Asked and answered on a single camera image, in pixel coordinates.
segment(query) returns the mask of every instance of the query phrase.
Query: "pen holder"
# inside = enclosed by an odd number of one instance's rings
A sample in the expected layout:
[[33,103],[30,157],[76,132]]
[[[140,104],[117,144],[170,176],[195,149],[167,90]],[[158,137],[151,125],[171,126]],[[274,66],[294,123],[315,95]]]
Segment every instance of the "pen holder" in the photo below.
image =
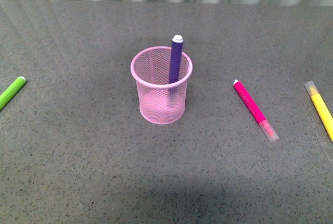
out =
[[185,111],[187,80],[192,73],[192,62],[182,52],[179,80],[168,84],[170,57],[170,47],[157,46],[141,51],[131,63],[140,112],[155,124],[175,122]]

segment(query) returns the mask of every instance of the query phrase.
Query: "pink marker body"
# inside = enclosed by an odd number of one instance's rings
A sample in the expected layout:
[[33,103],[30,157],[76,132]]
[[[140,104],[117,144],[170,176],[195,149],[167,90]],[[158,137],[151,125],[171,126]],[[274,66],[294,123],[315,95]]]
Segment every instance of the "pink marker body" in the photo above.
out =
[[274,131],[272,126],[266,120],[266,117],[261,112],[259,107],[256,105],[256,103],[252,99],[249,92],[247,92],[247,90],[245,89],[243,84],[240,81],[235,80],[234,88],[235,88],[236,92],[238,93],[238,95],[240,96],[240,98],[242,99],[242,101],[245,103],[246,107],[251,112],[252,116],[255,118],[256,122],[259,124],[261,129],[266,134],[269,141],[276,142],[277,140],[279,140],[279,136],[276,134],[276,132]]

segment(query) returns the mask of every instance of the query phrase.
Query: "speckled gray surface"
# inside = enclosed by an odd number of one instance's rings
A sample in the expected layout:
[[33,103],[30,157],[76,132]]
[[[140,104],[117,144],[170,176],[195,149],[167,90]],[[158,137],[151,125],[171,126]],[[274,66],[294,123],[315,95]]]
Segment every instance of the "speckled gray surface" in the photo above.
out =
[[[333,8],[0,1],[1,223],[332,223]],[[186,110],[139,112],[132,58],[181,34]],[[232,87],[276,129],[269,143]]]

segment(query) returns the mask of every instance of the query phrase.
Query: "transparent marker cap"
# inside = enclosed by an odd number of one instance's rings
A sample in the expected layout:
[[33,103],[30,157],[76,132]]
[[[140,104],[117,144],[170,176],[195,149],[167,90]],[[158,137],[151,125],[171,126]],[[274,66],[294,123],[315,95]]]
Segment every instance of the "transparent marker cap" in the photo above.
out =
[[260,122],[259,126],[262,131],[264,131],[270,142],[276,142],[280,139],[280,137],[276,134],[276,132],[267,120],[263,120],[262,122]]
[[316,86],[314,85],[313,81],[309,81],[306,84],[304,84],[306,90],[308,91],[310,96],[313,96],[315,94],[319,94]]

